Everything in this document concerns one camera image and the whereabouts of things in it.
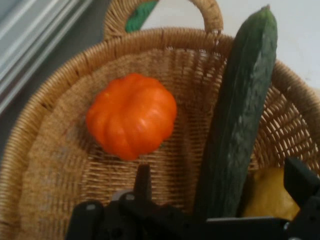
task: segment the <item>basket handle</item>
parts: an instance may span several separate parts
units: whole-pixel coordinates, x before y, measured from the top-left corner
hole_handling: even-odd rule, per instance
[[[136,8],[150,0],[112,0],[104,17],[104,40],[126,35],[126,23]],[[189,0],[200,10],[204,30],[208,33],[224,28],[222,14],[216,0]]]

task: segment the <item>cucumber skin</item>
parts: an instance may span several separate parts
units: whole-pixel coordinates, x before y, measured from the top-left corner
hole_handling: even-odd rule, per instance
[[[241,25],[225,67],[205,144],[193,216],[235,217],[246,181],[278,41],[268,7]]]

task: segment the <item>yellow fruit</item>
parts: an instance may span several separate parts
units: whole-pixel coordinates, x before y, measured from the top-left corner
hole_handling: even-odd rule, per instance
[[[266,168],[248,175],[241,217],[271,216],[291,221],[298,211],[299,206],[285,189],[283,168]]]

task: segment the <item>wicker basket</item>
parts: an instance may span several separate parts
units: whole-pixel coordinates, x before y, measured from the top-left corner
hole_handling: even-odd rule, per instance
[[[107,204],[132,188],[137,166],[149,162],[153,200],[191,212],[202,152],[233,38],[214,0],[193,0],[205,31],[164,28],[126,34],[145,0],[114,0],[105,39],[58,69],[31,97],[6,145],[0,172],[0,239],[62,240],[75,204]],[[178,103],[174,133],[164,147],[123,162],[88,134],[84,116],[109,81],[131,72],[159,79]],[[249,170],[281,166],[299,156],[319,173],[320,101],[277,61]]]

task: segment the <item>orange pumpkin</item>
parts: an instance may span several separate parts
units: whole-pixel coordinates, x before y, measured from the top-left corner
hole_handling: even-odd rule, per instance
[[[170,137],[176,116],[175,98],[157,79],[131,73],[97,95],[86,125],[104,151],[133,161]]]

